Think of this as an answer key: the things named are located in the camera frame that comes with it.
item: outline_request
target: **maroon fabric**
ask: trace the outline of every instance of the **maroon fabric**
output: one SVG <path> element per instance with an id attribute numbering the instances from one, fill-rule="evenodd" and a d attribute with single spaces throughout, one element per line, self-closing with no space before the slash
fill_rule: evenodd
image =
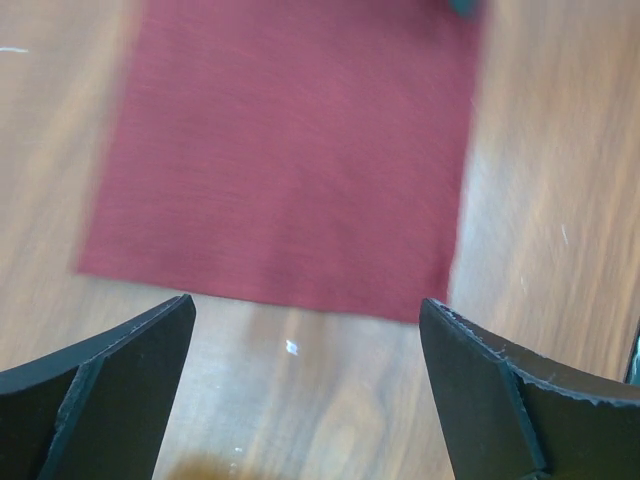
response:
<path id="1" fill-rule="evenodd" d="M 446 0 L 151 0 L 80 271 L 417 322 L 479 27 Z"/>

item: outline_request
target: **tabletop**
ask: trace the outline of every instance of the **tabletop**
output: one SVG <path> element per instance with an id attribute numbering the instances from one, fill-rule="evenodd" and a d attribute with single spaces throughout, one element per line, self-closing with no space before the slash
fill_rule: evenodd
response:
<path id="1" fill-rule="evenodd" d="M 175 292 L 73 273 L 140 2 L 1 8 L 6 369 Z M 640 317 L 640 4 L 495 0 L 490 10 L 451 303 L 620 380 Z M 154 478 L 453 478 L 416 326 L 195 302 Z"/>

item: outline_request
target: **white mark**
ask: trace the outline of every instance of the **white mark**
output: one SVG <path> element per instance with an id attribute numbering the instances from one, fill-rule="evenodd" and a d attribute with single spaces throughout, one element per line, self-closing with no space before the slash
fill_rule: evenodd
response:
<path id="1" fill-rule="evenodd" d="M 287 352 L 289 352 L 291 355 L 298 355 L 298 346 L 291 340 L 287 340 Z"/>
<path id="2" fill-rule="evenodd" d="M 29 53 L 29 50 L 17 47 L 0 47 L 0 52 Z"/>

